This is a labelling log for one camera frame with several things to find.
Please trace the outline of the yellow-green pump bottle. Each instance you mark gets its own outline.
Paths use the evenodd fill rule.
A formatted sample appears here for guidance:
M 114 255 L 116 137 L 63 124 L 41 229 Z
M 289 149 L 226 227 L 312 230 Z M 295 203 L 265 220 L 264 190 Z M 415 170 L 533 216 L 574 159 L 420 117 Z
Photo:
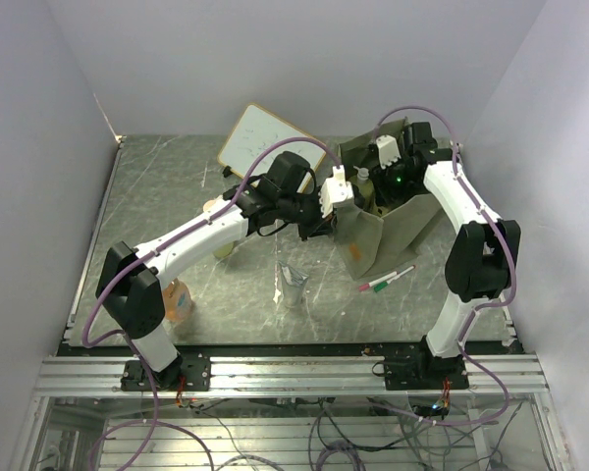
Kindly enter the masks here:
M 363 198 L 362 209 L 370 211 L 372 209 L 375 197 L 374 183 L 370 179 L 369 170 L 365 167 L 355 167 L 356 174 L 349 179 L 351 184 L 356 187 Z

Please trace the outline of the olive canvas bag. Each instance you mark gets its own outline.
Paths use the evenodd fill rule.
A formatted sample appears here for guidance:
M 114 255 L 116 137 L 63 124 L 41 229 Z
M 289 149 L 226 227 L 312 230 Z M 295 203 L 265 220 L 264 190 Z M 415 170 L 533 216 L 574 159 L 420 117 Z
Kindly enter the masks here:
M 371 131 L 338 144 L 338 155 L 349 181 L 355 167 L 371 170 L 379 165 L 373 141 L 389 134 L 397 139 L 401 158 L 413 156 L 416 150 L 439 149 L 427 122 L 410 122 L 407 118 L 381 126 L 378 134 Z M 414 260 L 423 240 L 443 218 L 438 200 L 422 185 L 422 190 L 406 203 L 387 208 L 374 203 L 364 211 L 363 198 L 353 187 L 353 202 L 335 210 L 333 241 L 353 280 L 375 278 Z

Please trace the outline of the orange bottle pink cap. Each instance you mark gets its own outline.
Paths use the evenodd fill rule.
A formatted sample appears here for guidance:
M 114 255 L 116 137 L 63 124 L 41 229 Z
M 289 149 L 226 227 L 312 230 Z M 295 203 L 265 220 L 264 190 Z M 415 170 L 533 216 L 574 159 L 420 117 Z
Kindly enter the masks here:
M 173 279 L 162 291 L 165 318 L 171 322 L 182 322 L 187 319 L 193 309 L 187 285 L 179 279 Z

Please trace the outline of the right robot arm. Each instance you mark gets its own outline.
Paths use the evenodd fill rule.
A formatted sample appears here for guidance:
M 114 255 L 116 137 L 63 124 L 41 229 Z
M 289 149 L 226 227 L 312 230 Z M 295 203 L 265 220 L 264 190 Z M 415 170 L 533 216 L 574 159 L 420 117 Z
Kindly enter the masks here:
M 468 382 L 461 350 L 480 312 L 498 306 L 516 282 L 520 226 L 488 206 L 465 176 L 457 145 L 439 146 L 429 123 L 409 124 L 400 137 L 375 132 L 369 150 L 379 161 L 374 176 L 380 194 L 407 199 L 428 192 L 455 230 L 441 313 L 414 353 L 385 361 L 386 385 L 395 391 L 463 389 Z

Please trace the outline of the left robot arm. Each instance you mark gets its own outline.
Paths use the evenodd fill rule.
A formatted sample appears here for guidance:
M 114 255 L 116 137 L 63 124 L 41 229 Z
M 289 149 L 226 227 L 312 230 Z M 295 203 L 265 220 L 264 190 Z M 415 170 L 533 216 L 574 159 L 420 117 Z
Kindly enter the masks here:
M 283 152 L 267 172 L 244 178 L 184 225 L 138 246 L 118 242 L 108 250 L 97 305 L 120 326 L 155 388 L 176 387 L 184 369 L 163 325 L 165 289 L 208 253 L 260 234 L 276 221 L 297 226 L 301 239 L 328 232 L 334 210 L 352 193 L 343 166 L 334 167 L 331 177 L 316 182 L 311 192 L 300 191 L 303 180 L 314 175 L 302 157 Z

